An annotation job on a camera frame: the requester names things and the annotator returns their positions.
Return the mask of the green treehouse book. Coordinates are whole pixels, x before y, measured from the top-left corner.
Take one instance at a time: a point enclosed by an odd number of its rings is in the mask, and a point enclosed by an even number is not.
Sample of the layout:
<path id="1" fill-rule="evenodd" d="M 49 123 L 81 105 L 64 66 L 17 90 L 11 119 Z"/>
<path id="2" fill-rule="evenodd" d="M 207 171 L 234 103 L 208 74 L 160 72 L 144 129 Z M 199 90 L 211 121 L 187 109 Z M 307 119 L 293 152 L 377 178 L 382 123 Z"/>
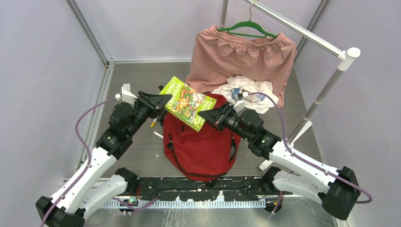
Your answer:
<path id="1" fill-rule="evenodd" d="M 216 99 L 194 90 L 177 77 L 172 77 L 160 94 L 172 96 L 164 108 L 196 132 L 199 132 L 205 123 L 205 119 L 200 117 L 198 112 L 212 110 L 217 102 Z"/>

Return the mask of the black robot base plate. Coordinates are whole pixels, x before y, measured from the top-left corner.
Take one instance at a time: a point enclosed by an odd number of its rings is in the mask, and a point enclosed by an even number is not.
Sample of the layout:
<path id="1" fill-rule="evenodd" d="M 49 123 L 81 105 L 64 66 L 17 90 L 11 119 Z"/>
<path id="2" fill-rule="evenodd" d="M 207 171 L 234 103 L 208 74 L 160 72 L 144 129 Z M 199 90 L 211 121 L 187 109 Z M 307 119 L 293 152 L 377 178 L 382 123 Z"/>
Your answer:
<path id="1" fill-rule="evenodd" d="M 260 176 L 225 176 L 209 182 L 192 181 L 186 177 L 141 177 L 137 187 L 123 192 L 121 196 L 149 201 L 193 200 L 215 201 L 223 196 L 223 201 L 255 201 L 259 197 L 278 195 L 262 183 Z"/>

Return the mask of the red backpack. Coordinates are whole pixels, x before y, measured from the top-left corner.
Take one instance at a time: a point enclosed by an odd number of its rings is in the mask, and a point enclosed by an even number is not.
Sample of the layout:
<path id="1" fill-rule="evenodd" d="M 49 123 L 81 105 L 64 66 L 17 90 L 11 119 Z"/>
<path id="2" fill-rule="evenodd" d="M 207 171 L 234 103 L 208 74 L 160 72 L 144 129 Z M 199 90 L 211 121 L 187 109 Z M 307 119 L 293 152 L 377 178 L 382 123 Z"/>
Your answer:
<path id="1" fill-rule="evenodd" d="M 225 129 L 218 131 L 204 124 L 200 131 L 171 113 L 163 120 L 165 156 L 194 181 L 211 181 L 225 175 L 233 166 L 241 138 Z"/>

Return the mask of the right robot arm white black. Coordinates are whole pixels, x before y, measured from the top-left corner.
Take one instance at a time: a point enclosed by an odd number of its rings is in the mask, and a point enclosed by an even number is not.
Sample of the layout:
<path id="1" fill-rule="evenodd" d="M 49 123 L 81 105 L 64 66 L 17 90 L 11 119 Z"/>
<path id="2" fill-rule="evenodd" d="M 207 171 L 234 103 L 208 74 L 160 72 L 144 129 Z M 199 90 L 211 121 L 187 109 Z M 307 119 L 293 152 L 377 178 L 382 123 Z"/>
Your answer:
<path id="1" fill-rule="evenodd" d="M 222 131 L 228 129 L 248 142 L 248 148 L 258 157 L 277 163 L 295 172 L 292 175 L 275 167 L 268 170 L 263 190 L 291 192 L 311 199 L 340 220 L 347 220 L 361 195 L 355 172 L 344 166 L 337 169 L 295 150 L 288 149 L 284 140 L 264 128 L 264 121 L 255 110 L 237 115 L 229 103 L 198 115 Z"/>

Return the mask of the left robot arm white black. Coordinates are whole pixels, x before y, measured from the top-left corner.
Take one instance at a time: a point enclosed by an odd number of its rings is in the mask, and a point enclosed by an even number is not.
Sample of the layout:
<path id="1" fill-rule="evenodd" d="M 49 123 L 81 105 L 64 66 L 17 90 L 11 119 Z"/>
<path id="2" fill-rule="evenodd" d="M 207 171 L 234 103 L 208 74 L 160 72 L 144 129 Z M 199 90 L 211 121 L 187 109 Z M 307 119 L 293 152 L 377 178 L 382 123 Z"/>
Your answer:
<path id="1" fill-rule="evenodd" d="M 170 94 L 152 95 L 139 91 L 116 94 L 112 100 L 121 100 L 109 118 L 109 127 L 100 136 L 95 147 L 77 135 L 87 150 L 87 160 L 79 170 L 51 197 L 42 196 L 35 206 L 41 226 L 82 227 L 86 220 L 107 201 L 125 193 L 133 195 L 139 181 L 137 175 L 120 168 L 106 182 L 94 188 L 103 173 L 114 165 L 132 144 L 132 138 L 148 118 L 157 118 L 172 98 Z"/>

